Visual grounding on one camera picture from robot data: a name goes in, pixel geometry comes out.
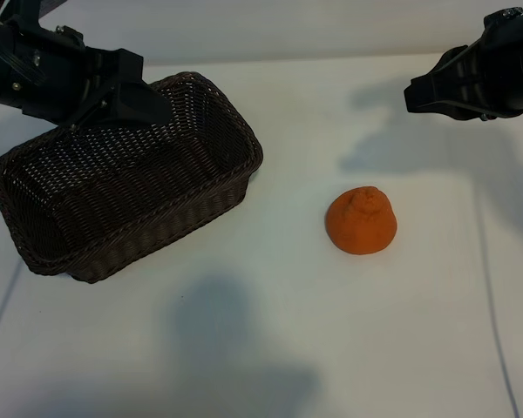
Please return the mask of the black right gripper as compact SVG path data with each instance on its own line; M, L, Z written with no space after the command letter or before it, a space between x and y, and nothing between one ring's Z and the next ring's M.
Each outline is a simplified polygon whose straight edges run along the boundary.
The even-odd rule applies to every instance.
M523 7L483 20L481 37L444 53L404 90L407 111L483 121L523 114Z

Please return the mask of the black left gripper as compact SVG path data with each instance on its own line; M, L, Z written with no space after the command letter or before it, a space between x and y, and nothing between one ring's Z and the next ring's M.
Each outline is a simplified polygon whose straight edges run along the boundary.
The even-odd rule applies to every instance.
M143 57L87 46L69 26L47 30L12 17L14 56L33 79L20 85L22 113L63 127L144 127L169 120L169 100L143 83Z

